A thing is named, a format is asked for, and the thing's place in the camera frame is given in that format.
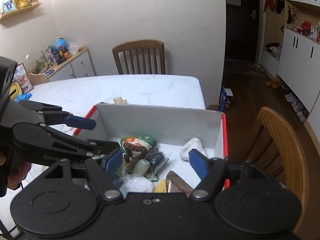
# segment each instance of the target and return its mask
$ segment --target plastic bag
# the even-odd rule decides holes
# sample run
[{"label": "plastic bag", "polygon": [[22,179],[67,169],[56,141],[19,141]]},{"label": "plastic bag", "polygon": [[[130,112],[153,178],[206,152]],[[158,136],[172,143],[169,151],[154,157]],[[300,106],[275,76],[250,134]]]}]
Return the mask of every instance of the plastic bag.
[{"label": "plastic bag", "polygon": [[275,56],[280,58],[281,57],[281,52],[282,52],[282,43],[280,44],[280,46],[278,48],[276,48]]},{"label": "plastic bag", "polygon": [[153,177],[159,173],[162,167],[168,162],[169,158],[160,152],[158,148],[153,147],[144,158],[150,163],[150,169],[145,175],[147,178]]},{"label": "plastic bag", "polygon": [[68,49],[71,55],[77,54],[79,52],[80,46],[75,42],[68,43]]}]

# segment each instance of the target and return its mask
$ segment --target wall shelf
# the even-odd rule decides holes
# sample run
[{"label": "wall shelf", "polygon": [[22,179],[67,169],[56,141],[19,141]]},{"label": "wall shelf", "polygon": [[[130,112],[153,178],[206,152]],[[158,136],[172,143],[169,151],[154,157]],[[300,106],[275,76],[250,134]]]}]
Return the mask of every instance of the wall shelf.
[{"label": "wall shelf", "polygon": [[36,4],[36,5],[31,5],[31,6],[28,6],[28,7],[25,7],[25,8],[17,9],[17,10],[14,10],[12,12],[3,14],[2,16],[0,16],[0,22],[5,20],[5,19],[7,19],[7,18],[9,18],[9,17],[11,17],[11,16],[14,16],[16,14],[20,14],[20,13],[25,12],[25,11],[33,10],[34,8],[38,7],[39,5],[41,5],[41,3]]}]

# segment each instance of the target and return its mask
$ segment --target white cloth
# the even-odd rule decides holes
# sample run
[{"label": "white cloth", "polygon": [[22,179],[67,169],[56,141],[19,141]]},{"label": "white cloth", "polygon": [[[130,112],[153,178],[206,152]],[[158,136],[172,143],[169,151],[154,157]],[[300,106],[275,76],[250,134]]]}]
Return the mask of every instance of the white cloth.
[{"label": "white cloth", "polygon": [[207,157],[206,153],[202,148],[201,141],[198,138],[192,138],[180,150],[180,158],[184,161],[189,161],[189,152],[192,149],[197,149],[199,152],[201,152],[204,156]]}]

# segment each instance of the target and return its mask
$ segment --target red item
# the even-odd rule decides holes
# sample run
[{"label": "red item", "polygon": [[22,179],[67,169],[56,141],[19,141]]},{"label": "red item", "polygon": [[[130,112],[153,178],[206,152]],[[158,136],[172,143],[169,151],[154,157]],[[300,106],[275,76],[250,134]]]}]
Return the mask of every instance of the red item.
[{"label": "red item", "polygon": [[271,11],[275,12],[276,6],[275,6],[274,1],[276,1],[276,0],[266,0],[266,3],[264,4],[263,12],[265,12],[268,9],[268,7],[270,7]]},{"label": "red item", "polygon": [[311,31],[311,23],[310,22],[305,21],[303,24],[301,24],[301,27],[307,32]]}]

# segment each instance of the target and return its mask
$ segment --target cardboard box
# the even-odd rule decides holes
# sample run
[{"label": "cardboard box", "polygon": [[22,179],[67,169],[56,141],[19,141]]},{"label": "cardboard box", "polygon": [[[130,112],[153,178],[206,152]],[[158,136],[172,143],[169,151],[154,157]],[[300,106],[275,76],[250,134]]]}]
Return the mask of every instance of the cardboard box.
[{"label": "cardboard box", "polygon": [[158,174],[158,183],[172,170],[191,187],[198,185],[200,179],[196,172],[188,161],[179,156],[182,146],[194,137],[201,140],[208,158],[223,158],[228,154],[225,115],[221,112],[100,103],[92,107],[86,118],[94,119],[97,126],[91,131],[76,129],[74,136],[80,139],[120,142],[128,135],[153,137],[160,151],[171,154],[169,162]]},{"label": "cardboard box", "polygon": [[223,112],[225,108],[230,108],[233,93],[231,88],[221,88],[219,111]]}]

